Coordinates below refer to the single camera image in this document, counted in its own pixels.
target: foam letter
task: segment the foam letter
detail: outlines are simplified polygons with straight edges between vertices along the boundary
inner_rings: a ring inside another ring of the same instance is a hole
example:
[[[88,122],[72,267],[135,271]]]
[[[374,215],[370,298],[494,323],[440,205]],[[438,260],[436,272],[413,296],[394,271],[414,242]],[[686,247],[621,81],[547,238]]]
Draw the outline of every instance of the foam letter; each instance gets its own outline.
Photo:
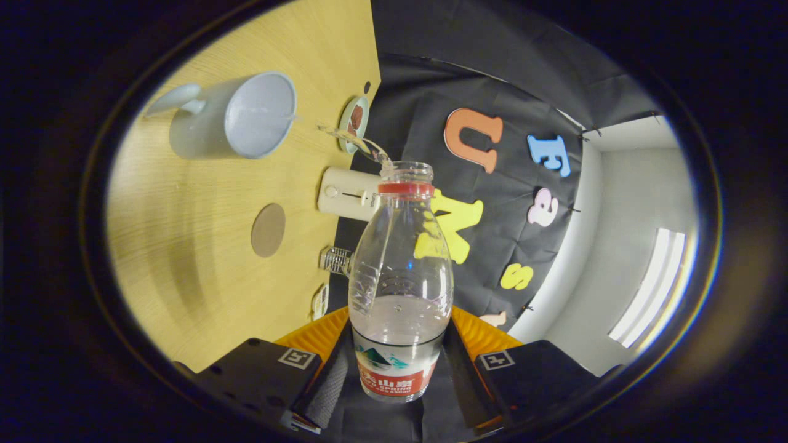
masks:
[[[542,188],[533,198],[533,206],[528,210],[528,222],[550,226],[558,213],[558,199],[553,197],[550,190]]]
[[[514,288],[517,291],[522,291],[528,287],[531,278],[533,278],[533,269],[531,269],[531,266],[512,263],[506,266],[504,275],[500,278],[500,287],[503,289]]]
[[[545,168],[560,168],[561,177],[569,177],[569,157],[561,136],[557,136],[555,140],[537,140],[534,136],[528,136],[528,148],[536,163],[541,163],[542,158],[547,157]]]
[[[485,204],[481,200],[476,200],[471,203],[464,203],[458,200],[449,199],[444,197],[440,189],[435,189],[435,196],[432,199],[430,208],[433,212],[444,210],[448,214],[439,215],[436,217],[440,230],[443,231],[448,245],[448,253],[452,260],[457,264],[462,264],[470,254],[470,245],[466,242],[457,231],[465,228],[470,228],[479,223],[481,214],[484,212]],[[434,236],[430,235],[432,226],[428,226],[431,222],[425,223],[425,230],[427,232],[421,233],[416,239],[416,248],[413,251],[413,256],[416,259],[422,257],[435,257],[440,250],[440,246],[434,240]]]
[[[494,149],[481,151],[463,143],[459,139],[459,132],[463,128],[479,131],[489,136],[493,143],[498,143],[504,134],[504,121],[500,117],[490,118],[474,110],[459,108],[448,115],[446,129],[444,129],[444,141],[452,154],[482,165],[487,173],[493,173],[498,161],[498,153]]]

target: white cup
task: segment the white cup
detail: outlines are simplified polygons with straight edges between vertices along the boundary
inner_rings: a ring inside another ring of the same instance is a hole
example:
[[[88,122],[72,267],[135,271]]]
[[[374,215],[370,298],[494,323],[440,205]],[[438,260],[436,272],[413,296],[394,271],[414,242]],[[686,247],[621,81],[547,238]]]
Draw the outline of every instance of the white cup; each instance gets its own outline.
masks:
[[[226,81],[203,90],[185,84],[164,94],[146,115],[180,108],[169,143],[182,158],[263,158],[290,132],[296,88],[278,72]]]

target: wooden table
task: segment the wooden table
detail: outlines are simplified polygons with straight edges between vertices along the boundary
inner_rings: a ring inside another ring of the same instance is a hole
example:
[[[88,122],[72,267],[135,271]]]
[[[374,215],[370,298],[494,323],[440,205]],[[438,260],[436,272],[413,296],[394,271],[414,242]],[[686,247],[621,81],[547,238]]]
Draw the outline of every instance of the wooden table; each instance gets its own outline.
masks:
[[[260,160],[185,160],[169,146],[174,111],[130,128],[113,168],[106,223],[125,301],[170,359],[200,371],[249,337],[274,341],[309,322],[310,302],[329,273],[318,253],[333,242],[337,216],[317,210],[322,172],[351,156],[315,128],[338,125],[353,95],[380,83],[368,0],[298,0],[230,32],[178,69],[173,87],[204,87],[269,70],[286,73],[298,114],[284,144]],[[287,217],[277,253],[251,247],[259,211]],[[345,294],[332,294],[343,297]]]

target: water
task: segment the water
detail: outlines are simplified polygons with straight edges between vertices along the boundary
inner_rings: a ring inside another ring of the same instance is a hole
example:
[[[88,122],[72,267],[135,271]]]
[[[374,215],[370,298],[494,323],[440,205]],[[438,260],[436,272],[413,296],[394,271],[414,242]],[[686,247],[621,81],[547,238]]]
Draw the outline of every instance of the water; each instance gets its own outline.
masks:
[[[362,389],[384,403],[424,394],[435,370],[447,316],[415,296],[379,296],[368,315],[351,310]]]
[[[448,317],[434,303],[413,296],[376,297],[370,313],[351,309],[351,323],[365,338],[383,344],[419,344],[439,336]]]
[[[384,169],[393,169],[394,165],[392,164],[388,154],[386,154],[386,151],[384,151],[382,147],[378,146],[372,140],[358,138],[353,136],[348,131],[340,131],[337,128],[332,128],[326,125],[318,125],[318,130],[325,132],[330,136],[336,137],[337,139],[353,143],[369,160],[380,163]]]

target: clear plastic bottle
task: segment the clear plastic bottle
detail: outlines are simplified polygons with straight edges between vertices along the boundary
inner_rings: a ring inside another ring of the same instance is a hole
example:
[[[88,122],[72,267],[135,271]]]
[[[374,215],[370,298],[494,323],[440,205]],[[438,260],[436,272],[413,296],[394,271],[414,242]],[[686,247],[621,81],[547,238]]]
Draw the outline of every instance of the clear plastic bottle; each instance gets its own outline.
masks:
[[[432,167],[391,162],[381,176],[381,205],[350,258],[348,306],[364,391],[406,403],[429,384],[452,313],[454,279],[430,209]]]

